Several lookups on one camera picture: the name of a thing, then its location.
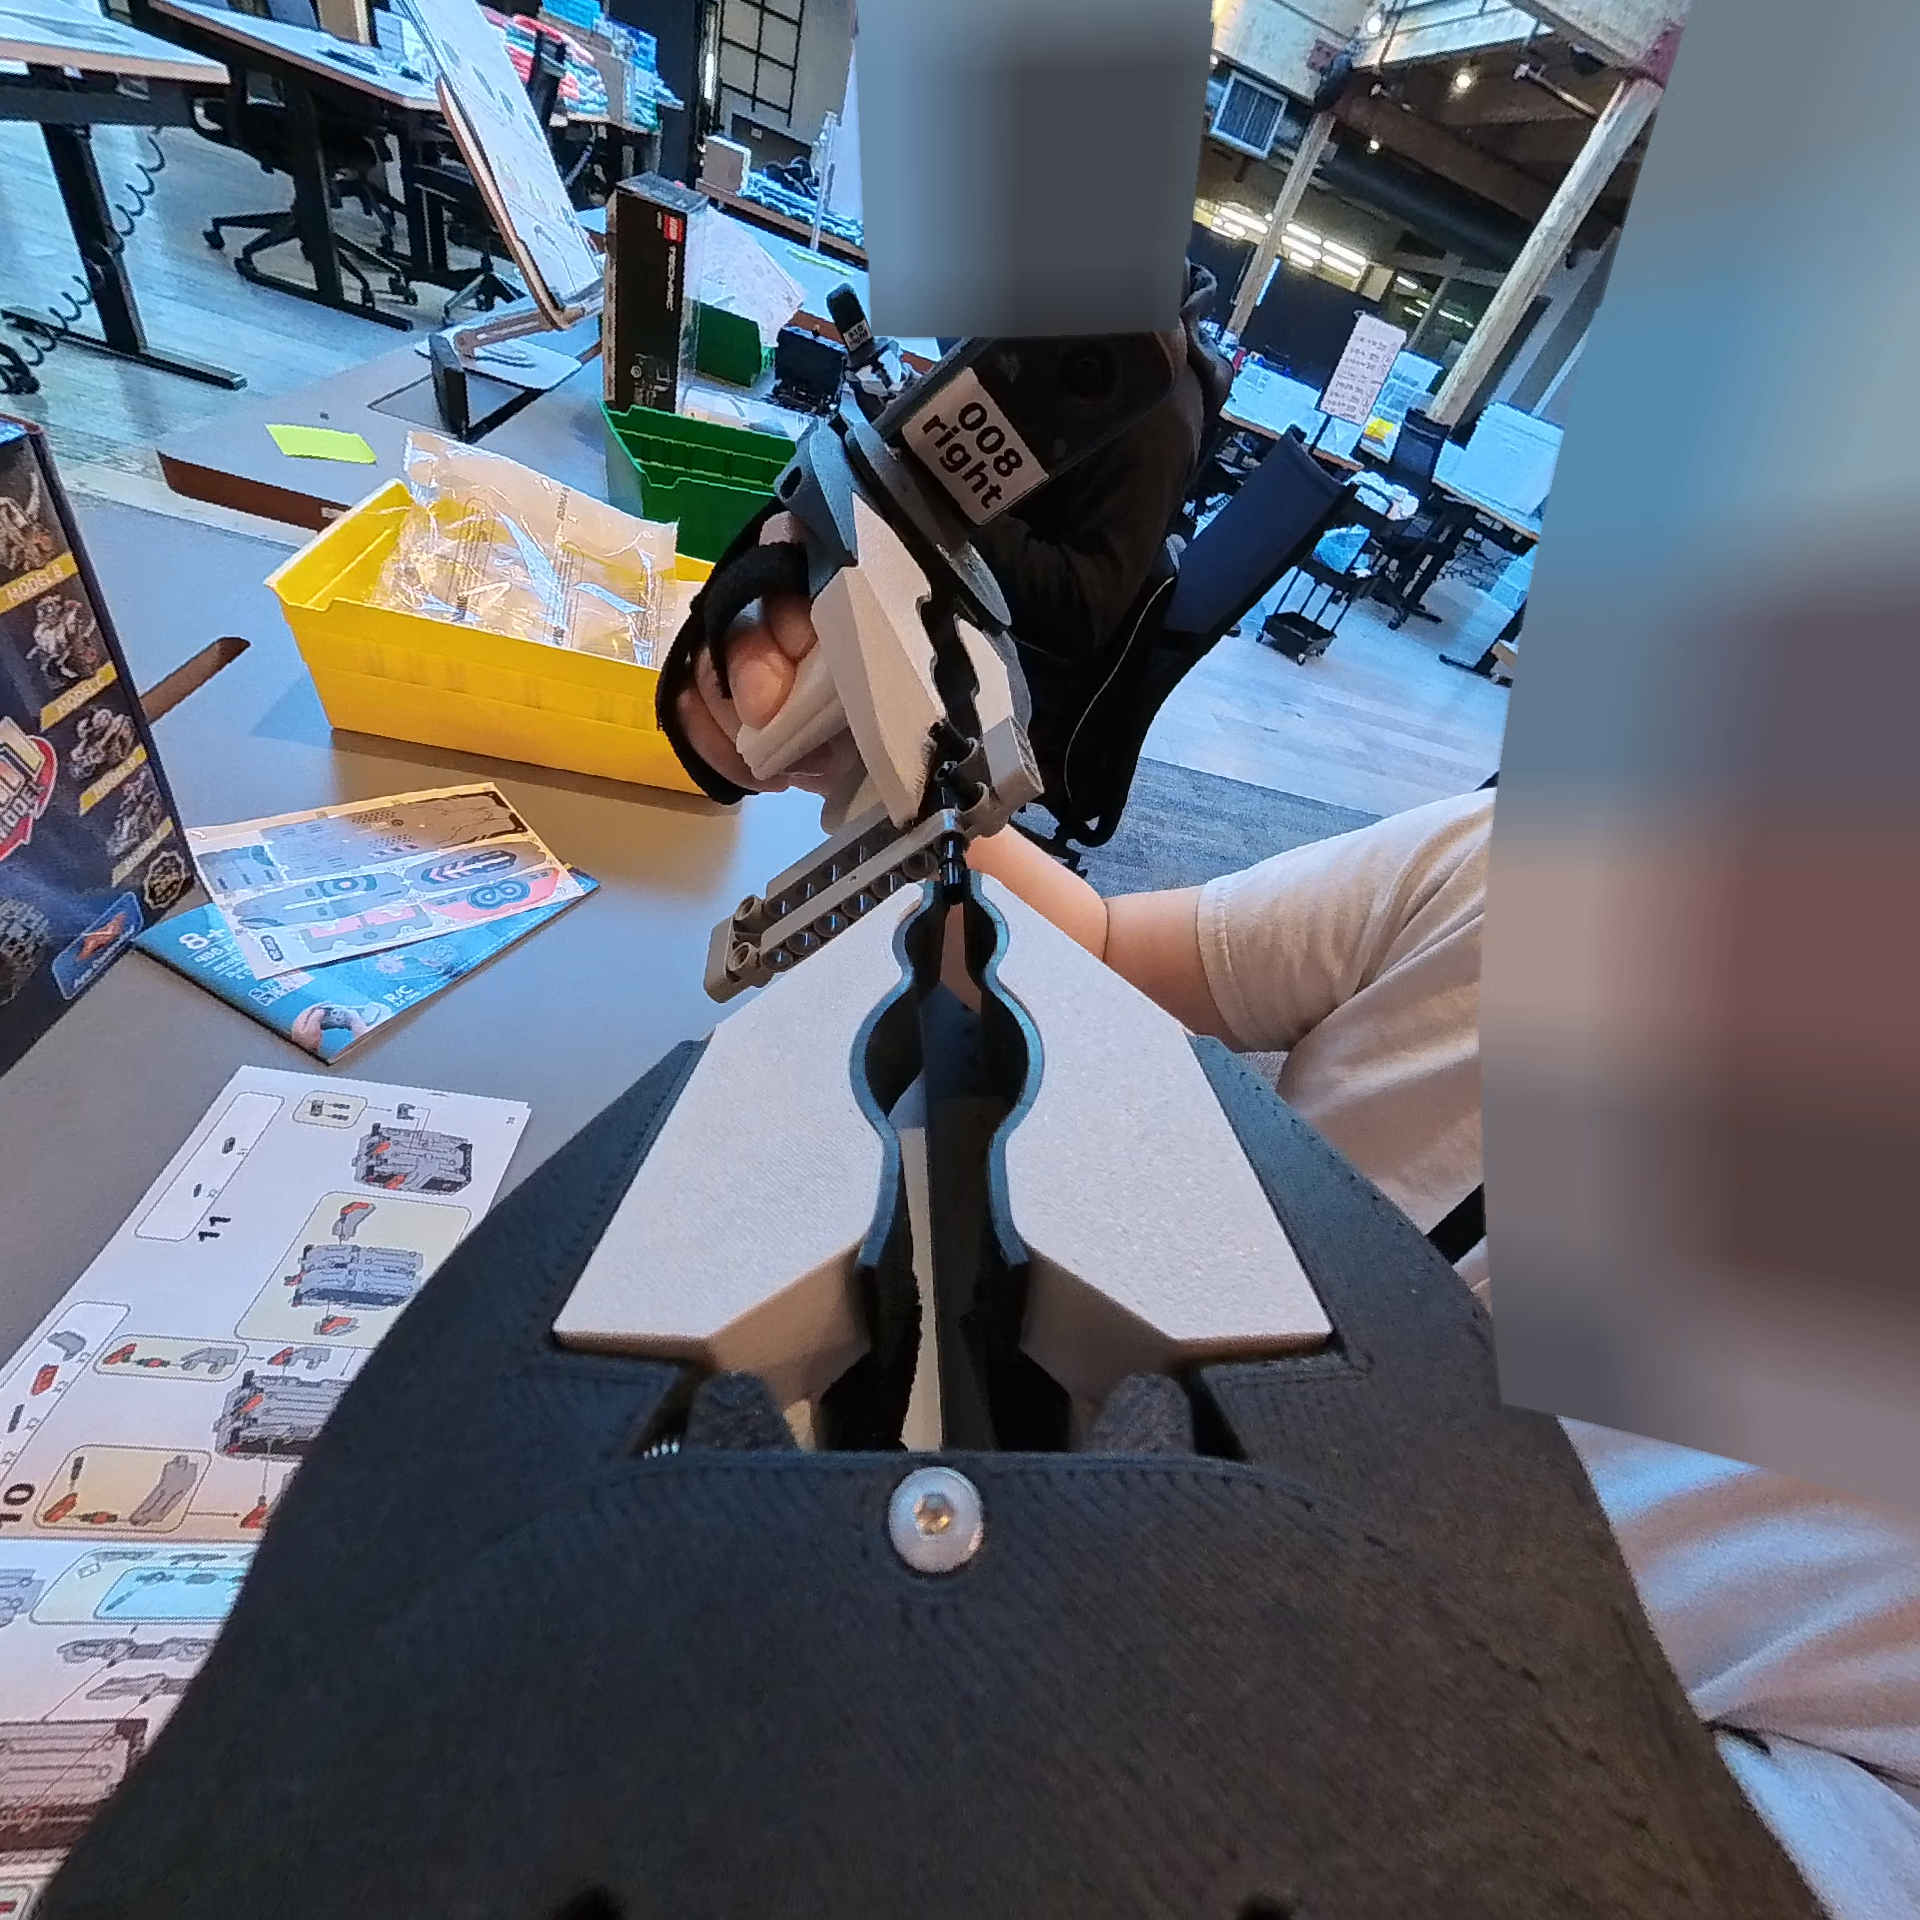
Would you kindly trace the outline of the person's right forearm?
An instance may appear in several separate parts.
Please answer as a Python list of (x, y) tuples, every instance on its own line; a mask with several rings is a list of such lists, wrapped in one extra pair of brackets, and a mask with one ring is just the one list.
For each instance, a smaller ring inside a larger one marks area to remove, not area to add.
[(976, 836), (969, 857), (1191, 1034), (1233, 1039), (1204, 967), (1199, 887), (1103, 899), (1016, 829)]

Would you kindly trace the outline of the yellow plastic bin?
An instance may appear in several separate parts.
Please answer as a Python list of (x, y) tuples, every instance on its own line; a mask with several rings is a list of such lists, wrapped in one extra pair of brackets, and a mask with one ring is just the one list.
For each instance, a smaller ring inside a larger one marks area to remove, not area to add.
[(407, 505), (384, 483), (268, 580), (332, 727), (699, 794), (653, 669), (372, 605)]

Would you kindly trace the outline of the grey office desk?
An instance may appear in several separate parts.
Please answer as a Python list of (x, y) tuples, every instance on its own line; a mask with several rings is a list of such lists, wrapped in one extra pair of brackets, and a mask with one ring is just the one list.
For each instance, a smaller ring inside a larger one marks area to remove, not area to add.
[[(231, 413), (164, 438), (159, 462), (167, 483), (192, 499), (319, 532), (388, 482), (403, 480), (407, 438), (439, 430), (428, 368), (435, 334), (397, 338), (390, 352), (280, 397), (255, 397)], [(595, 498), (609, 498), (607, 435), (601, 422), (598, 323), (535, 334), (517, 347), (551, 347), (568, 358), (568, 378), (535, 395), (489, 376), (469, 382), (473, 425), (483, 449), (510, 457)], [(350, 462), (278, 449), (273, 423), (331, 428), (362, 435), (372, 462)]]

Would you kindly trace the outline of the wooden office desk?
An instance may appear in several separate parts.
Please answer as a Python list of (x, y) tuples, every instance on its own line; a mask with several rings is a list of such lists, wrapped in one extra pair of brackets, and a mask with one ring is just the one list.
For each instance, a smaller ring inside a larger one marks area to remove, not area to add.
[(7, 2), (3, 58), (7, 68), (19, 68), (3, 80), (3, 119), (38, 127), (101, 332), (73, 332), (68, 319), (25, 308), (9, 308), (4, 319), (127, 366), (242, 391), (240, 375), (171, 358), (148, 344), (126, 269), (126, 238), (108, 209), (90, 137), (101, 126), (188, 127), (193, 103), (229, 84), (226, 68), (120, 23), (99, 4)]

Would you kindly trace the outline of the wooden support post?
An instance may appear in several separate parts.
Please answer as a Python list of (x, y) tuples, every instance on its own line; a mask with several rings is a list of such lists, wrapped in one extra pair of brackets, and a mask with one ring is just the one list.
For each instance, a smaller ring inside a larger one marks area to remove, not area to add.
[(1637, 75), (1620, 83), (1586, 134), (1585, 146), (1573, 158), (1545, 212), (1528, 234), (1522, 252), (1502, 276), (1454, 371), (1446, 375), (1438, 391), (1431, 397), (1427, 415), (1436, 425), (1451, 428), (1469, 411), (1500, 352), (1522, 330), (1530, 304), (1573, 244), (1582, 221), (1620, 167), (1620, 158), (1644, 132), (1660, 99), (1664, 84), (1656, 79)]

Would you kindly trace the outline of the blue booklet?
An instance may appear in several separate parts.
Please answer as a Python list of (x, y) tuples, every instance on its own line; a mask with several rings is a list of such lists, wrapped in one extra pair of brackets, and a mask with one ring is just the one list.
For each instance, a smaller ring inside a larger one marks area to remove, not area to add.
[[(584, 881), (577, 899), (596, 890), (591, 876), (568, 869)], [(135, 946), (315, 1059), (331, 1063), (372, 1028), (479, 970), (513, 941), (554, 922), (571, 903), (275, 977), (253, 973), (216, 903), (157, 926)]]

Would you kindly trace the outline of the grey bent toy beam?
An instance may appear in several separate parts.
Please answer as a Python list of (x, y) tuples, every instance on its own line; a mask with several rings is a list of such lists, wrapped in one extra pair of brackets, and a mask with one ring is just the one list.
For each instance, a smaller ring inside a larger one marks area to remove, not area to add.
[(1040, 794), (1034, 754), (989, 759), (978, 749), (961, 763), (980, 785), (969, 813), (941, 810), (935, 787), (911, 829), (897, 829), (882, 804), (859, 804), (852, 824), (743, 901), (712, 932), (708, 996), (728, 1002), (789, 973), (901, 888), (935, 879), (946, 831), (961, 833), (969, 846), (1002, 831)]

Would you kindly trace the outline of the sticker sheet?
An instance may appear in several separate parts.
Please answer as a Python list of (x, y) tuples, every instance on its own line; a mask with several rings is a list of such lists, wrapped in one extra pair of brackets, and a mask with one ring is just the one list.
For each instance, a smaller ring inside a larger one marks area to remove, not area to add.
[(491, 784), (190, 829), (184, 843), (259, 977), (505, 924), (584, 893)]

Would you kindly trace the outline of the black office chair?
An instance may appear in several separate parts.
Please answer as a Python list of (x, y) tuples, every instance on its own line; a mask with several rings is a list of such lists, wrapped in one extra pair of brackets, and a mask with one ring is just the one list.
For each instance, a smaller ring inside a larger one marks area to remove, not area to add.
[[(220, 149), (253, 158), (268, 173), (287, 174), (293, 202), (282, 214), (232, 214), (207, 223), (203, 242), (221, 252), (226, 231), (255, 234), (235, 257), (239, 276), (255, 286), (316, 302), (340, 312), (355, 308), (384, 327), (409, 332), (409, 320), (380, 308), (372, 276), (383, 276), (394, 301), (419, 301), (407, 269), (390, 252), (397, 203), (377, 182), (383, 153), (359, 124), (322, 111), (301, 80), (273, 80), (229, 62), (229, 87), (193, 103), (193, 127)], [(332, 209), (358, 199), (383, 226), (384, 247), (372, 248), (332, 231)]]

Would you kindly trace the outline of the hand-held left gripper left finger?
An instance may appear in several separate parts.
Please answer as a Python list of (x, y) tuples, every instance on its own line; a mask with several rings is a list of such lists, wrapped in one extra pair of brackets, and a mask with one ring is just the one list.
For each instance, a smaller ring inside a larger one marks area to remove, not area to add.
[(892, 1105), (918, 1074), (892, 897), (723, 1019), (562, 1310), (587, 1353), (823, 1396), (871, 1345), (859, 1271), (901, 1198)]

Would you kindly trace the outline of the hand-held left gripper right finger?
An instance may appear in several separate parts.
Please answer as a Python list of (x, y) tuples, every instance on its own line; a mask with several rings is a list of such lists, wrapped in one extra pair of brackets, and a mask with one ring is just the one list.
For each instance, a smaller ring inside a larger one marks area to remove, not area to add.
[(1319, 1350), (1330, 1320), (1187, 1031), (1004, 885), (983, 897), (1039, 1037), (1004, 1150), (1026, 1354), (1099, 1404), (1137, 1373)]

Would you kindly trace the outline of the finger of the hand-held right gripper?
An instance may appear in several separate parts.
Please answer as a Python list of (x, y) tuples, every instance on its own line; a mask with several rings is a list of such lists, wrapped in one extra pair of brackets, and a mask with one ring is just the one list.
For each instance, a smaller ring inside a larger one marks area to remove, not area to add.
[(958, 759), (1028, 759), (1030, 701), (1017, 661), (969, 619), (943, 619), (943, 701)]
[(815, 597), (811, 626), (868, 784), (894, 826), (911, 829), (947, 715), (922, 620), (931, 586), (886, 518), (856, 517), (853, 544), (853, 563)]

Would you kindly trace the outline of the black toy box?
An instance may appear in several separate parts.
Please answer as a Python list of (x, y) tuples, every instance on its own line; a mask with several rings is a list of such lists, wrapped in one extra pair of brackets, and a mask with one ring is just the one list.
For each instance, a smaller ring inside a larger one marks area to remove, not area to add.
[(696, 352), (709, 203), (655, 173), (618, 184), (607, 203), (604, 405), (672, 413)]

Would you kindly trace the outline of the white board on wooden stand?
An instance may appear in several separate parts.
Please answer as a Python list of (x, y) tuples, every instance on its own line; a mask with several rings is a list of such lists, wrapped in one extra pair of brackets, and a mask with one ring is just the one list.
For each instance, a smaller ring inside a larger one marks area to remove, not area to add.
[(439, 419), (450, 435), (467, 438), (474, 419), (469, 385), (481, 375), (481, 354), (516, 338), (564, 334), (601, 315), (604, 271), (568, 199), (545, 119), (481, 8), (412, 2), (407, 12), (434, 65), (442, 117), (526, 286), (526, 299), (428, 339)]

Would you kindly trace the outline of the open building instruction booklet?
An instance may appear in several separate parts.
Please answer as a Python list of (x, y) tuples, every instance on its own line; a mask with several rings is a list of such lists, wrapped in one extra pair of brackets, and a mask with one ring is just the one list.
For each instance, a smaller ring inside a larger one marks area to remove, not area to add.
[(4, 1369), (4, 1913), (153, 1745), (523, 1102), (240, 1070)]

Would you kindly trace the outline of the person's right hand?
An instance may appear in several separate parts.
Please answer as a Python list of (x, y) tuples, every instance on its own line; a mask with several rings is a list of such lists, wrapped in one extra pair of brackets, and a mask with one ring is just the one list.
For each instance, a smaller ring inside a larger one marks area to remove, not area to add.
[(816, 644), (808, 602), (797, 592), (767, 592), (735, 616), (723, 650), (732, 691), (721, 691), (713, 664), (702, 661), (695, 669), (695, 683), (678, 694), (685, 737), (705, 767), (751, 794), (828, 794), (837, 781), (832, 744), (816, 749), (770, 781), (757, 781), (738, 754), (739, 729), (776, 719)]

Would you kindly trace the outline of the black utility cart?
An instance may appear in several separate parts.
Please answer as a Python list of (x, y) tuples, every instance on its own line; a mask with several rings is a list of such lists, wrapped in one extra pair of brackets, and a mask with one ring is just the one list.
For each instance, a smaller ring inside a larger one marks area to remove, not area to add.
[(1303, 562), (1281, 578), (1277, 601), (1260, 619), (1256, 640), (1295, 664), (1321, 658), (1352, 602), (1349, 589), (1344, 571), (1313, 559)]

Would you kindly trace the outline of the dark blue robot kit box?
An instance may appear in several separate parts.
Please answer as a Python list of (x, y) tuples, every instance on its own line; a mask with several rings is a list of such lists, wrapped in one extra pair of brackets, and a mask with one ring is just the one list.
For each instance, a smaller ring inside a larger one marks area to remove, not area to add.
[(42, 430), (3, 419), (3, 1070), (195, 885)]

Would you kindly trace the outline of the clear plastic bags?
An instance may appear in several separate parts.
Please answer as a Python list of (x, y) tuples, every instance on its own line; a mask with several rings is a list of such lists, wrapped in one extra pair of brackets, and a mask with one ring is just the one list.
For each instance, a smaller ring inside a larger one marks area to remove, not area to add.
[(439, 433), (405, 451), (412, 505), (369, 605), (655, 667), (676, 530)]

